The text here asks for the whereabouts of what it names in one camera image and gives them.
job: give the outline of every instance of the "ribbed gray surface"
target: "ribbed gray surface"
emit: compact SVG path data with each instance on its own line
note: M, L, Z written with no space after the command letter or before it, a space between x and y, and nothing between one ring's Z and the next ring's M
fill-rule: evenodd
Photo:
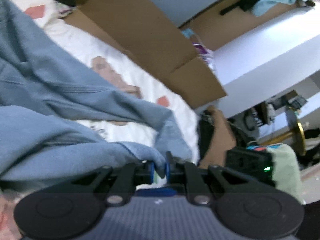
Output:
M133 197L110 208L89 233L75 240L245 240L221 225L209 208L185 197ZM283 240L296 240L290 236Z

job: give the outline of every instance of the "light green fabric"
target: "light green fabric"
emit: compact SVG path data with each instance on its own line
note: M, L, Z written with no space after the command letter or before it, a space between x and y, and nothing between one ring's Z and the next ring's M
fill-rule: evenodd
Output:
M267 151L272 154L273 158L272 179L276 183L276 188L303 203L300 170L295 152L286 144L281 144L277 149L267 147Z

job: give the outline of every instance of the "screw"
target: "screw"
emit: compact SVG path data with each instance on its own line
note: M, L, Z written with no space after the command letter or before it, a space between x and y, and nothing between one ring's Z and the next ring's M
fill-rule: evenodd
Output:
M194 198L194 200L199 205L206 205L210 202L210 198L205 195L198 195Z
M112 195L110 197L107 198L107 202L109 204L120 204L123 201L123 198L121 196L118 195Z

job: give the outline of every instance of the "white bed sheet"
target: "white bed sheet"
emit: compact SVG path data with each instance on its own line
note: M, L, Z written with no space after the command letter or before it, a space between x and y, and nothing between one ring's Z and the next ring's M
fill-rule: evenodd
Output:
M67 25L63 20L58 19L53 0L11 1L22 11L30 7L45 5L43 17L34 19L35 23L56 44L88 67L91 67L93 58L97 56L104 57L127 84L140 87L144 100L156 103L158 98L166 96L170 103L169 108L174 112L183 138L192 150L193 156L191 161L193 163L198 162L198 135L196 132L198 118L181 96L170 91L159 80L132 62L126 55L92 35L71 25ZM108 142L132 141L152 146L156 135L156 132L152 128L139 123L130 122L124 126L117 126L106 121L79 120L78 122L97 130Z

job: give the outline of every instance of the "brown cardboard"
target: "brown cardboard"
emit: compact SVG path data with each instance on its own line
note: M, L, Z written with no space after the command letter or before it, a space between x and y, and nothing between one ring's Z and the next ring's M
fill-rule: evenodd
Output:
M66 19L115 46L196 108L226 95L217 78L169 19L149 0L77 0Z
M236 139L223 113L213 106L207 109L214 119L214 133L199 168L207 169L209 165L225 166L227 151L236 147Z
M222 9L237 1L239 0L223 0L194 17L181 29L191 28L207 48L217 50L242 34L297 7L296 4L277 4L260 17L249 11L244 12L239 7L223 16L219 15Z

